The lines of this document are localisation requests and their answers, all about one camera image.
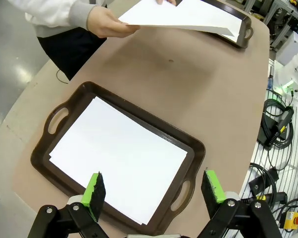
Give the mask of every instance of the stack of paper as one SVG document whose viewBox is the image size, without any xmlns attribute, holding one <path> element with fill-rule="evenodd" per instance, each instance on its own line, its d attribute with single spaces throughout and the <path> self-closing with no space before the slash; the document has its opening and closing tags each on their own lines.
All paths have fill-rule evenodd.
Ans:
<svg viewBox="0 0 298 238">
<path fill-rule="evenodd" d="M 119 20 L 131 25 L 174 27 L 224 35 L 237 41 L 242 20 L 201 0 L 182 0 L 178 6 L 167 1 L 141 0 Z"/>
<path fill-rule="evenodd" d="M 50 153 L 50 161 L 83 187 L 100 171 L 105 201 L 147 224 L 186 154 L 95 98 Z"/>
</svg>

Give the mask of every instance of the white equipment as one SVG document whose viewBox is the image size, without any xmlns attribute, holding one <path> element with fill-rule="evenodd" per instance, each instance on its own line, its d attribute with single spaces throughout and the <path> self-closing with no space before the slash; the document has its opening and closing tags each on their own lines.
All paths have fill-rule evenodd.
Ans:
<svg viewBox="0 0 298 238">
<path fill-rule="evenodd" d="M 273 89 L 288 100 L 293 90 L 293 103 L 298 104 L 298 53 L 285 66 L 275 61 Z"/>
<path fill-rule="evenodd" d="M 298 53 L 298 33 L 293 31 L 276 54 L 276 61 L 282 65 L 289 63 Z"/>
</svg>

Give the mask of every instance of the black pants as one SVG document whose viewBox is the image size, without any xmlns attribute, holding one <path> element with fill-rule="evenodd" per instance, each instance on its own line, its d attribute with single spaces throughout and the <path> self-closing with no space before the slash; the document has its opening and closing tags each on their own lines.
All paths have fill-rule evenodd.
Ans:
<svg viewBox="0 0 298 238">
<path fill-rule="evenodd" d="M 49 58 L 71 80 L 106 39 L 79 27 L 38 40 Z"/>
</svg>

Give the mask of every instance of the tray handle hole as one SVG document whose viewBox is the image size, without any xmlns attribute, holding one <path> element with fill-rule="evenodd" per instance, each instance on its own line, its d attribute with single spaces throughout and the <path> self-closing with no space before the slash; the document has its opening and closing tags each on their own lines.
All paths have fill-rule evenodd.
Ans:
<svg viewBox="0 0 298 238">
<path fill-rule="evenodd" d="M 62 121 L 62 119 L 64 119 L 68 115 L 69 115 L 69 110 L 67 108 L 62 108 L 60 111 L 58 111 L 50 121 L 50 124 L 48 127 L 49 134 L 55 134 L 60 121 Z"/>
<path fill-rule="evenodd" d="M 251 30 L 247 29 L 245 33 L 245 38 L 248 38 L 250 36 Z"/>
<path fill-rule="evenodd" d="M 184 183 L 182 184 L 182 188 L 181 188 L 181 192 L 180 192 L 179 196 L 177 197 L 177 199 L 171 205 L 171 210 L 173 212 L 178 210 L 181 207 L 181 205 L 184 202 L 185 198 L 189 194 L 190 185 L 191 185 L 191 183 L 190 183 L 189 180 L 184 181 Z"/>
</svg>

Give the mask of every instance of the white jacket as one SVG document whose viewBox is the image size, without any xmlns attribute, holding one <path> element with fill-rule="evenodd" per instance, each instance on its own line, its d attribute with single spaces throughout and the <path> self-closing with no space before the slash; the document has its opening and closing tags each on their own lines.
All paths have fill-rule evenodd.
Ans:
<svg viewBox="0 0 298 238">
<path fill-rule="evenodd" d="M 82 27 L 87 29 L 87 17 L 95 5 L 105 0 L 9 0 L 26 13 L 26 20 L 35 26 L 38 37 L 48 37 Z"/>
</svg>

